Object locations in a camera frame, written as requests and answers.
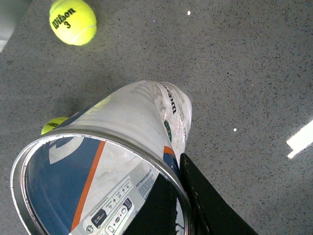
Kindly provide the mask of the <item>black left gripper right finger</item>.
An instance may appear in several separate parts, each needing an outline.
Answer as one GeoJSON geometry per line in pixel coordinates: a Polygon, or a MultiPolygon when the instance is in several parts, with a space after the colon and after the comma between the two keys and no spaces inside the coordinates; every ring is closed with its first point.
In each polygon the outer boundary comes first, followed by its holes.
{"type": "Polygon", "coordinates": [[[180,156],[181,182],[186,191],[197,235],[257,234],[220,196],[192,160],[180,156]]]}

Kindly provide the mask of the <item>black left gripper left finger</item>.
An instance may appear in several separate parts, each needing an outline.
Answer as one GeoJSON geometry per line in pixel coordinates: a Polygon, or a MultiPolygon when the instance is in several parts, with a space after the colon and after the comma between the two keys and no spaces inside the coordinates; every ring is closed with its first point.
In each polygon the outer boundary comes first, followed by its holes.
{"type": "Polygon", "coordinates": [[[148,198],[125,235],[176,235],[177,192],[162,175],[158,175],[148,198]]]}

